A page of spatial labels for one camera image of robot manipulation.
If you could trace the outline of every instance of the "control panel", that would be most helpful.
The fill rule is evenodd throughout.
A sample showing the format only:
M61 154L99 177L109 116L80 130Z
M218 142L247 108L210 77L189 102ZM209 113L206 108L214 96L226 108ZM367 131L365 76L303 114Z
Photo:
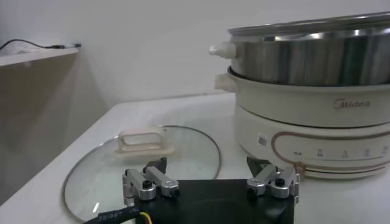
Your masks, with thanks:
M281 132L272 149L281 159L307 165L363 167L390 160L389 134L357 137L325 137Z

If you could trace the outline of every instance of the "lid rim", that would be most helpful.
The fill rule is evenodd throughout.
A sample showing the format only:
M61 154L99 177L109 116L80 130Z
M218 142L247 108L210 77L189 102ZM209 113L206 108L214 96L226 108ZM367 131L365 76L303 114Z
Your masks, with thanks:
M228 32L233 36L288 35L307 32L369 29L386 26L390 27L390 12L302 20L262 26L238 27L229 29Z

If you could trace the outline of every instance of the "screw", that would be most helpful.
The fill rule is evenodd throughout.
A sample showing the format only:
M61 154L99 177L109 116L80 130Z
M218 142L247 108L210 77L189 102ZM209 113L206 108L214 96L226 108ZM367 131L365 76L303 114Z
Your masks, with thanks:
M152 187L152 182L150 182L149 180L145 180L142 182L142 188L143 189L149 189Z
M285 185L284 179L278 178L275 180L275 185L278 187L283 187Z
M180 196L180 190L174 189L173 191L171 191L171 196L172 198L177 198L178 196Z
M255 189L248 188L248 192L247 193L248 193L249 198L257 198L257 194L256 194Z

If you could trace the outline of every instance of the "midea logo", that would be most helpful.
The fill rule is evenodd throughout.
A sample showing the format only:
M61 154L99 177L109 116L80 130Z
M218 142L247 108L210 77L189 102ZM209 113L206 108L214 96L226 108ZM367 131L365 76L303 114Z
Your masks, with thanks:
M333 102L333 108L338 110L338 109L343 109L343 108L352 108L352 107L369 107L370 102L367 101L360 101L360 100L346 100L343 98L336 99Z

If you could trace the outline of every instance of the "power cord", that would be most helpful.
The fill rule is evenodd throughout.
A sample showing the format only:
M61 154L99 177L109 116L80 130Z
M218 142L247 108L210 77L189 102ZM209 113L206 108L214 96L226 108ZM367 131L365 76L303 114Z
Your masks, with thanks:
M40 48L44 48L44 49L66 49L66 48L72 48L72 47L81 47L81 44L70 44L70 45L56 44L56 45L52 45L52 46L42 46L42 45L33 43L31 41L28 41L28 40L12 39L12 40L8 40L3 45L1 45L0 46L0 51L3 50L8 44L10 44L12 42L16 42L16 41L29 43L31 45L34 45L34 46L40 47Z
M139 216L143 216L147 224L153 224L151 216L148 213L140 211L134 206L99 213L97 217L86 221L83 224L119 224L130 219L138 218Z

